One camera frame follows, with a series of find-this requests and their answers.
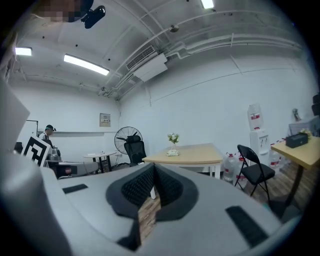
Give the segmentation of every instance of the office chair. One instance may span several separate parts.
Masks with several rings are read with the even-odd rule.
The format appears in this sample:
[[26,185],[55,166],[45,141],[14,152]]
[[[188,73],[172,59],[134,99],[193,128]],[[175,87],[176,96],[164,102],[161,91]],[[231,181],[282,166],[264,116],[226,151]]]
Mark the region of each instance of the office chair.
[[[237,185],[238,180],[241,176],[241,173],[243,174],[243,176],[245,176],[247,178],[247,180],[254,185],[254,189],[250,194],[250,197],[252,197],[252,195],[254,194],[257,186],[259,185],[267,194],[268,196],[268,202],[270,201],[270,197],[269,197],[269,192],[268,192],[268,186],[266,181],[271,179],[273,176],[275,176],[275,171],[273,169],[271,169],[269,166],[266,166],[263,163],[260,163],[258,156],[256,155],[256,153],[247,146],[242,146],[242,145],[238,145],[237,146],[241,156],[243,157],[244,161],[240,170],[240,174],[238,176],[238,179],[236,180],[236,183],[234,186]],[[247,164],[246,159],[249,159],[250,161],[256,163],[254,165],[249,166]]]
[[126,143],[124,143],[124,148],[130,158],[130,166],[143,163],[142,159],[147,157],[145,144],[138,135],[128,136]]

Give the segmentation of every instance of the fluorescent light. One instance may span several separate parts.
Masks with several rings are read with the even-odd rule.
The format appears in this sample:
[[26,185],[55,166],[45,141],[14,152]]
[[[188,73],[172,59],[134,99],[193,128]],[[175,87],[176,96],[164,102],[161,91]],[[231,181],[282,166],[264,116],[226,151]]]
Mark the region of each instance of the fluorescent light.
[[15,48],[15,54],[16,55],[31,56],[32,55],[32,48],[29,48],[29,47],[16,47]]
[[204,9],[213,8],[214,1],[213,0],[201,0]]
[[72,64],[75,64],[75,65],[78,65],[80,67],[83,67],[83,68],[86,68],[86,69],[89,69],[89,70],[92,70],[92,71],[95,71],[95,72],[98,72],[102,75],[107,75],[109,73],[109,70],[103,68],[103,67],[100,67],[98,65],[95,65],[95,64],[92,64],[88,61],[85,61],[83,59],[80,59],[80,58],[77,58],[77,57],[73,57],[71,55],[64,55],[64,61],[65,62],[68,62],[68,63],[72,63]]

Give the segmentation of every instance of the wooden table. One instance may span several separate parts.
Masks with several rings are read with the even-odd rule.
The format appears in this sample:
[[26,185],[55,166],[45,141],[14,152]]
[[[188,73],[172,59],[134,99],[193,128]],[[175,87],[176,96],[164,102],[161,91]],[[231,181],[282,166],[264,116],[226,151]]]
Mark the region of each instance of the wooden table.
[[302,174],[304,172],[304,168],[311,170],[313,167],[320,164],[320,137],[313,136],[309,139],[307,144],[295,148],[286,146],[286,142],[284,141],[272,145],[271,149],[277,151],[299,165],[289,195],[270,201],[270,207],[272,211],[281,218],[287,207],[289,207],[293,202],[295,193],[298,189]]
[[109,172],[111,172],[112,169],[111,169],[110,156],[114,155],[115,153],[117,153],[117,151],[110,151],[110,152],[106,152],[106,153],[90,154],[90,155],[86,154],[83,157],[84,158],[92,158],[94,162],[96,161],[96,158],[99,158],[101,172],[104,173],[104,166],[102,164],[102,159],[101,158],[106,157],[106,160],[108,162],[108,169],[109,169]]
[[166,164],[179,167],[208,167],[210,177],[220,179],[220,165],[223,157],[212,143],[177,146],[179,156],[167,156],[170,147],[142,160],[149,163]]

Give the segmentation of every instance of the black box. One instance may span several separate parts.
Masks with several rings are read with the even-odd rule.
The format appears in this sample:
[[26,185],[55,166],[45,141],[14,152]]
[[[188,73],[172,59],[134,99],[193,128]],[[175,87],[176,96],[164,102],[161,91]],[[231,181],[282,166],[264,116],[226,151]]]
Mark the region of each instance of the black box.
[[292,149],[307,143],[308,135],[302,132],[285,138],[285,145]]

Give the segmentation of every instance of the white ceiling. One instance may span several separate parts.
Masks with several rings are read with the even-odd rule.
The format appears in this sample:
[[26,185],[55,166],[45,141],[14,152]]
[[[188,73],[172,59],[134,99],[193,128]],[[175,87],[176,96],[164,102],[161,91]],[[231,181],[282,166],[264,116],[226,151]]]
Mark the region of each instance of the white ceiling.
[[[92,9],[100,5],[105,6],[106,15],[90,29],[80,20],[49,26],[27,23],[27,33],[17,46],[32,47],[32,56],[19,56],[13,77],[98,93],[102,87],[109,91],[115,87],[128,73],[125,64],[135,56],[133,52],[149,45],[168,55],[182,43],[232,33],[302,43],[292,23],[266,0],[214,0],[215,11],[203,9],[201,0],[94,0]],[[168,31],[171,25],[178,25],[178,32]],[[101,65],[110,73],[104,76],[66,63],[64,54]],[[134,77],[126,86],[139,81]],[[109,96],[119,95],[113,90]]]

